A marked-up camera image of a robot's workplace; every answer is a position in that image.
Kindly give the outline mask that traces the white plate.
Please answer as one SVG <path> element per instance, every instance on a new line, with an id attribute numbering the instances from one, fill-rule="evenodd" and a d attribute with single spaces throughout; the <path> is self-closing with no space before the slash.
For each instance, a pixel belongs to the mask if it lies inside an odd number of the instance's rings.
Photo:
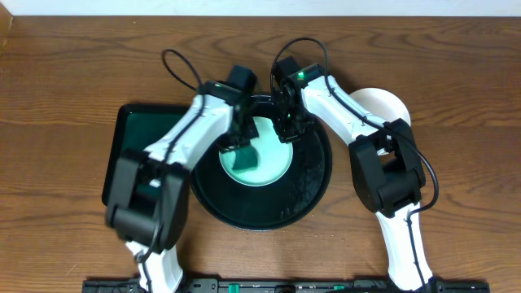
<path id="1" fill-rule="evenodd" d="M 411 126 L 411 117 L 404 103 L 393 93 L 379 88 L 364 88 L 349 95 L 348 105 L 361 117 L 365 117 L 373 125 L 380 128 L 385 122 L 402 119 Z M 368 138 L 378 131 L 357 117 L 353 122 L 352 143 L 349 153 L 352 154 L 361 146 L 362 138 Z"/>

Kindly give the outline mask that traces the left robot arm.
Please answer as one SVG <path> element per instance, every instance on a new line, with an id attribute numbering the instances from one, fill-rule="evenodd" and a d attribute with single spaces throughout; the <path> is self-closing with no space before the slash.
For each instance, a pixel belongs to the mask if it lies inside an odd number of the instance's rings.
<path id="1" fill-rule="evenodd" d="M 236 65 L 225 81 L 199 85 L 188 111 L 162 138 L 117 158 L 105 221 L 133 253 L 145 292 L 178 289 L 176 243 L 187 220 L 190 174 L 212 146 L 235 151 L 257 137 L 248 115 L 256 81 L 252 70 Z"/>

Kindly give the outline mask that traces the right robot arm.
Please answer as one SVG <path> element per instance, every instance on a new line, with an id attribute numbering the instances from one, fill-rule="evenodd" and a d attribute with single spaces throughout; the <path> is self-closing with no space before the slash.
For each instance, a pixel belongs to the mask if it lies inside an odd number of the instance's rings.
<path id="1" fill-rule="evenodd" d="M 404 104 L 374 101 L 376 113 L 347 94 L 326 69 L 302 68 L 293 57 L 274 62 L 272 78 L 280 140 L 294 141 L 315 121 L 325 122 L 348 146 L 352 183 L 377 216 L 389 259 L 388 274 L 402 291 L 426 288 L 433 276 L 423 251 L 418 209 L 426 177 Z"/>

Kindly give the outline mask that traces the light green plate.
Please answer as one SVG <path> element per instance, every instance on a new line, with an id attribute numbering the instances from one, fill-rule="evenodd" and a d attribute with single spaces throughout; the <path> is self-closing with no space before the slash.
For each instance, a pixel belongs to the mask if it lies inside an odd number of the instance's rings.
<path id="1" fill-rule="evenodd" d="M 259 136 L 253 138 L 250 145 L 258 151 L 258 167 L 243 172 L 233 171 L 234 151 L 219 153 L 219 160 L 225 172 L 236 182 L 245 186 L 266 186 L 280 179 L 289 169 L 293 158 L 293 146 L 291 143 L 279 141 L 272 120 L 256 116 L 253 121 Z"/>

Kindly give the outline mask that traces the green sponge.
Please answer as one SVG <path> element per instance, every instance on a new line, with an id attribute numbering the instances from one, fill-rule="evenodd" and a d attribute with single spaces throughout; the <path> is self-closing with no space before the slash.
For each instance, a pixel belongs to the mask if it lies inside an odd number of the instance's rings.
<path id="1" fill-rule="evenodd" d="M 234 154 L 232 170 L 235 172 L 252 170 L 259 165 L 259 154 L 253 145 L 240 147 L 234 151 Z"/>

